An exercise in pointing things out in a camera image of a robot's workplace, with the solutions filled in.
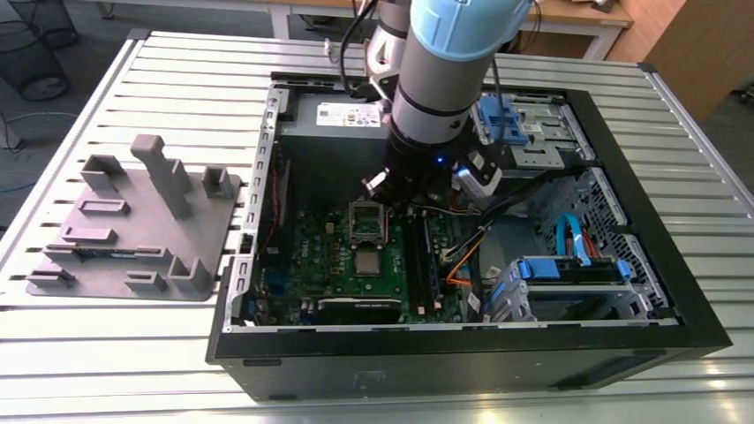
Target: mesh trash bin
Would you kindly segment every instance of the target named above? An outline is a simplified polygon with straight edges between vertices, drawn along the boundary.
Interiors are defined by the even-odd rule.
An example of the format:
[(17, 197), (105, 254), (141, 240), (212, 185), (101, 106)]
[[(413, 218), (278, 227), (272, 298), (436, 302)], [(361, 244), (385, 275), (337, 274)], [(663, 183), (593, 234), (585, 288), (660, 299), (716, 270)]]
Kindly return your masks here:
[(75, 42), (77, 33), (62, 0), (7, 0), (25, 22), (38, 25), (46, 45), (57, 49)]
[(51, 99), (67, 89), (67, 78), (41, 28), (21, 20), (0, 22), (0, 77), (25, 100)]

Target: aluminum table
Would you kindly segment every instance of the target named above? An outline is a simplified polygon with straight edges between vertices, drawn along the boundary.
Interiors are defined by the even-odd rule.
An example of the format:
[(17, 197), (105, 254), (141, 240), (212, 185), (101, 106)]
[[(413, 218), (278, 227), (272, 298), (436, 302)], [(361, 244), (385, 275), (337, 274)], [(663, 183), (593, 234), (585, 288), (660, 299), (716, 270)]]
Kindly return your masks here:
[[(356, 47), (346, 52), (353, 75), (361, 56)], [(504, 84), (591, 92), (732, 347), (595, 391), (254, 405), (204, 362), (214, 297), (180, 303), (26, 295), (23, 276), (82, 190), (89, 155), (115, 155), (135, 167), (127, 145), (135, 134), (155, 133), (186, 170), (221, 163), (248, 182), (269, 73), (336, 72), (316, 42), (154, 32), (125, 42), (0, 241), (0, 420), (752, 422), (748, 192), (653, 74), (633, 64), (544, 57), (500, 56), (497, 66)]]

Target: floor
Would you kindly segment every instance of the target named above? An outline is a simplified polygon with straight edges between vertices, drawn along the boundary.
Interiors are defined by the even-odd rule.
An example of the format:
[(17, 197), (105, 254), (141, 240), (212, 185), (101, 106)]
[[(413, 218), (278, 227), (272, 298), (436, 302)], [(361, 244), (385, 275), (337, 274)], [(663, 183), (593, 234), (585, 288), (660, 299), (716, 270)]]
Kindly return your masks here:
[[(0, 81), (0, 111), (6, 117), (38, 111), (77, 113), (133, 27), (188, 33), (272, 36), (269, 18), (258, 12), (119, 4), (115, 7), (115, 18), (103, 20), (93, 3), (67, 1), (65, 4), (79, 34), (78, 43), (57, 51), (70, 79), (69, 92), (47, 102), (25, 102)], [(0, 2), (0, 21), (14, 19), (17, 16), (10, 6), (6, 2)], [(290, 36), (304, 40), (322, 40), (329, 36), (336, 40), (345, 32), (346, 23), (346, 19), (341, 19), (324, 32), (306, 31), (306, 23), (290, 18)], [(25, 139), (25, 149), (17, 155), (0, 149), (0, 236), (2, 226), (10, 223), (27, 195), (27, 189), (9, 193), (2, 190), (34, 182), (70, 124), (71, 119), (67, 117), (43, 116), (27, 118), (11, 125), (15, 133)], [(748, 166), (754, 161), (754, 148), (745, 142), (754, 142), (754, 105), (737, 104), (736, 98), (731, 96), (701, 127), (748, 189), (754, 190), (754, 167)]]

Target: blue latch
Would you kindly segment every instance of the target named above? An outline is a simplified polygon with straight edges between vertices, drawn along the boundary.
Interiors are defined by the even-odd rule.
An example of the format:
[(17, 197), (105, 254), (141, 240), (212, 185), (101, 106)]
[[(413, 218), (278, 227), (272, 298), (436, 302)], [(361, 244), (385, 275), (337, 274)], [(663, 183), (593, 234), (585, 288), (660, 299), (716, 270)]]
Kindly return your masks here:
[(530, 274), (534, 279), (560, 279), (560, 271), (553, 259), (526, 259), (526, 264), (530, 267)]
[(530, 267), (528, 266), (526, 261), (517, 262), (517, 273), (520, 274), (520, 278), (528, 280), (530, 278)]
[(501, 135), (505, 144), (518, 146), (528, 144), (528, 136), (520, 131), (520, 114), (513, 110), (508, 99), (502, 99), (502, 113), (500, 113), (497, 98), (492, 95), (481, 96), (478, 99), (478, 117), (489, 130), (492, 140), (500, 140)]
[(617, 265), (617, 272), (620, 273), (620, 278), (623, 281), (631, 279), (631, 266), (624, 259), (617, 259), (615, 261), (615, 265)]

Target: motherboard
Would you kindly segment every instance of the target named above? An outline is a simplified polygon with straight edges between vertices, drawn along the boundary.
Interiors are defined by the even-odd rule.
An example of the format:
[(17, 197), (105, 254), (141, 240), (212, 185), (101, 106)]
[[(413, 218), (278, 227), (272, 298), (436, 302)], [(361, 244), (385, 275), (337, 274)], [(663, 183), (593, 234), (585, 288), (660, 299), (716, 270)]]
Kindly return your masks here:
[[(438, 291), (437, 253), (452, 238), (445, 216), (394, 215), (354, 201), (348, 209), (298, 211), (293, 225), (289, 269), (261, 276), (268, 294), (256, 304), (268, 325), (460, 321), (458, 293)], [(429, 272), (409, 257), (417, 246), (432, 252)]]

